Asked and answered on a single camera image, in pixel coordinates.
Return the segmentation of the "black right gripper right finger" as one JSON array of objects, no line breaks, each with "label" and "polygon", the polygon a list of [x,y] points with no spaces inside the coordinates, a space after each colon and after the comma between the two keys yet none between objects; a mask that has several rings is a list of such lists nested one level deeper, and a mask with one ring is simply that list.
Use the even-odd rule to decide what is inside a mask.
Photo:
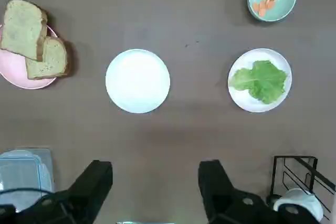
[{"label": "black right gripper right finger", "polygon": [[275,211],[258,195],[236,189],[218,160],[200,162],[198,186],[208,223],[318,223],[299,205],[284,204]]}]

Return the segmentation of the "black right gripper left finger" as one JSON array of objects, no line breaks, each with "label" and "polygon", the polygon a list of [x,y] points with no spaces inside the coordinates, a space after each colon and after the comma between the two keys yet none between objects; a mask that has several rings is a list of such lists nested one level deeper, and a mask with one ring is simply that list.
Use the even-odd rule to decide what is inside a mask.
[{"label": "black right gripper left finger", "polygon": [[1,204],[1,223],[94,223],[112,185],[112,163],[93,160],[66,190],[2,190],[1,195],[23,191],[40,193],[41,197],[20,212],[13,204]]}]

